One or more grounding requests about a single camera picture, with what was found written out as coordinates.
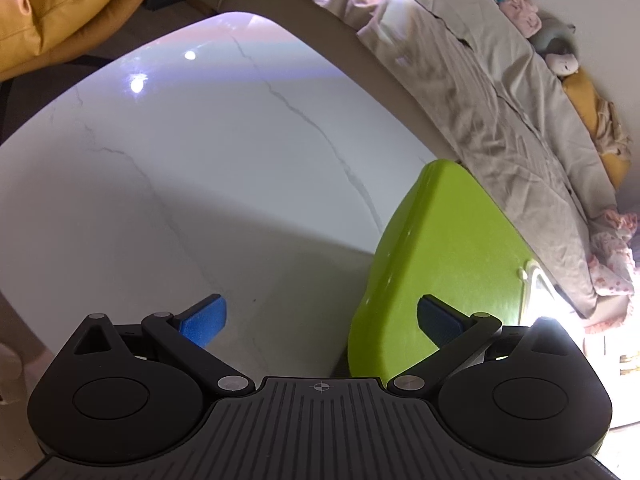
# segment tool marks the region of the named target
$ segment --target bright light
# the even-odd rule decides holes
[[[131,91],[134,94],[139,94],[145,87],[145,81],[147,80],[146,74],[132,74],[130,76]]]

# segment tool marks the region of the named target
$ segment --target wooden floor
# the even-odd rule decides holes
[[[116,34],[89,54],[116,59],[169,32],[202,20],[204,14],[185,2],[155,11],[138,9]],[[4,142],[37,111],[94,71],[60,65],[22,75],[11,89],[0,142]]]

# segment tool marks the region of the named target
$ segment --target beige blanket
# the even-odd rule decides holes
[[[559,81],[492,0],[314,0],[408,89],[576,307],[614,190]]]

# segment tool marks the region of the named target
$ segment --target white table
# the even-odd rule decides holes
[[[53,352],[114,323],[228,303],[208,347],[260,381],[344,349],[388,220],[434,156],[337,68],[250,14],[169,34],[0,148],[0,290]]]

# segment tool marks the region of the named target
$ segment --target green object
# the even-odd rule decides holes
[[[436,160],[394,213],[376,250],[349,334],[354,377],[383,384],[438,348],[418,327],[417,303],[433,294],[470,315],[517,325],[518,270],[534,257],[520,234],[459,164]]]

